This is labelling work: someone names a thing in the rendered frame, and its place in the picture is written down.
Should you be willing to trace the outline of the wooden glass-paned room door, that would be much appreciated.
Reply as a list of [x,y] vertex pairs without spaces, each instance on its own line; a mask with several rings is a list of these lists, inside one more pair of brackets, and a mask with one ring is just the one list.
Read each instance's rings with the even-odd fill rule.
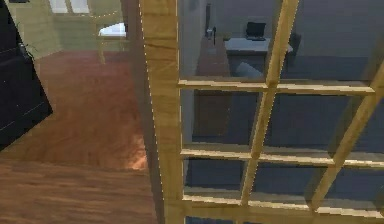
[[[279,0],[275,31],[267,47],[267,66],[259,80],[189,77],[179,73],[178,0],[140,0],[144,54],[158,150],[164,224],[186,224],[187,217],[231,220],[234,224],[384,224],[384,192],[377,201],[328,197],[341,170],[384,171],[384,153],[353,147],[384,99],[384,45],[378,45],[361,81],[296,80],[281,76],[288,38],[299,0]],[[181,92],[219,90],[259,95],[251,141],[247,145],[191,143],[182,137]],[[327,151],[267,147],[267,127],[277,95],[340,95],[350,101]],[[187,187],[183,163],[188,157],[242,161],[237,190]],[[253,191],[263,163],[307,165],[315,174],[301,196]]]

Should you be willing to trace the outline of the black laptop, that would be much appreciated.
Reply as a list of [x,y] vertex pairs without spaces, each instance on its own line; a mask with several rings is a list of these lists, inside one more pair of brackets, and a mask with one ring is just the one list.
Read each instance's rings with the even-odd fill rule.
[[265,23],[248,22],[246,26],[246,39],[264,41]]

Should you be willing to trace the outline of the grey desk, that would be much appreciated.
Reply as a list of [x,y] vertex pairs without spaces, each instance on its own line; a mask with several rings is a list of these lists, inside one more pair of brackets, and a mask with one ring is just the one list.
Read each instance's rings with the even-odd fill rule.
[[[264,38],[263,40],[249,40],[246,38],[230,38],[224,42],[227,56],[229,58],[241,56],[262,56],[263,61],[266,61],[266,56],[269,51],[271,39]],[[234,77],[246,78],[262,78],[263,72],[254,68],[245,60],[230,61],[230,72]]]

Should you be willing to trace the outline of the white framed window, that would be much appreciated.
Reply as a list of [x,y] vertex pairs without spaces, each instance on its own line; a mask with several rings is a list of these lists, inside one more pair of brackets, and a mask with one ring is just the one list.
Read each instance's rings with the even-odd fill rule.
[[48,0],[53,13],[88,14],[88,0]]

